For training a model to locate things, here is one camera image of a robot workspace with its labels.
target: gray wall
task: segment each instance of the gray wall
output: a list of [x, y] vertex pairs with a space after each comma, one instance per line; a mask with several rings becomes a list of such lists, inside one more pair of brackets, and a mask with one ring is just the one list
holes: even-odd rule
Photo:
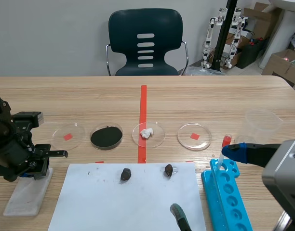
[[[178, 10], [191, 64], [201, 59], [209, 18], [225, 5], [224, 0], [0, 0], [0, 76], [107, 75], [108, 19], [132, 8]], [[214, 34], [215, 44], [218, 30]], [[126, 62], [122, 54], [110, 52], [109, 57], [112, 73]], [[165, 59], [182, 69], [185, 52], [181, 47]]]

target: wooden table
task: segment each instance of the wooden table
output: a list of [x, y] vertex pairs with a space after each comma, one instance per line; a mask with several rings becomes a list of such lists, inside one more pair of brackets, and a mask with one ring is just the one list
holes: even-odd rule
[[[249, 108], [264, 107], [286, 123], [271, 142], [295, 138], [295, 91], [281, 78], [272, 76], [207, 77], [0, 77], [0, 97], [12, 113], [42, 111], [45, 123], [32, 130], [33, 143], [50, 143], [63, 123], [76, 121], [86, 136], [69, 157], [52, 158], [55, 172], [36, 217], [4, 217], [3, 211], [16, 186], [0, 178], [0, 231], [46, 231], [70, 163], [136, 163], [138, 147], [131, 132], [139, 122], [140, 86], [147, 85], [147, 120], [158, 121], [166, 131], [164, 143], [147, 149], [147, 163], [194, 161], [208, 231], [212, 230], [202, 171], [211, 158], [218, 158], [226, 133], [234, 135]], [[90, 131], [102, 122], [115, 122], [124, 131], [120, 146], [97, 150], [89, 141]], [[187, 122], [207, 126], [213, 136], [210, 147], [191, 151], [182, 147], [178, 129]], [[239, 164], [238, 186], [254, 231], [270, 231], [282, 209], [264, 187], [262, 168]]]

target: test tube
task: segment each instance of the test tube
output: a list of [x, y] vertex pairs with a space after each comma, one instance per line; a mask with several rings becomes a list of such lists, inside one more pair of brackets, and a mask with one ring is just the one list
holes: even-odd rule
[[[230, 145], [231, 140], [232, 140], [232, 136], [229, 134], [226, 134], [223, 139], [222, 147]], [[219, 170], [221, 168], [223, 161], [224, 161], [224, 155], [220, 152], [220, 156], [219, 156], [218, 163], [217, 163], [217, 170]]]

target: red label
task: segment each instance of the red label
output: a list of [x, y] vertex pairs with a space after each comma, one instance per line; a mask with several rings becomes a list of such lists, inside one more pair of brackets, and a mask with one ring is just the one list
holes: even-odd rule
[[68, 141], [68, 140], [72, 139], [72, 137], [73, 137], [73, 136], [72, 136], [71, 133], [69, 133], [69, 134], [63, 136], [63, 138], [64, 138], [65, 141]]
[[192, 139], [194, 140], [198, 140], [200, 135], [196, 134], [196, 133], [192, 133], [191, 136], [190, 136]]

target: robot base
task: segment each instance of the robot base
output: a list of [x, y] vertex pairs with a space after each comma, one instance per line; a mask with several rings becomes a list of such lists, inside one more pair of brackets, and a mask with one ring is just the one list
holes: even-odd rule
[[4, 210], [4, 216], [36, 216], [45, 197], [53, 168], [40, 179], [20, 178]]

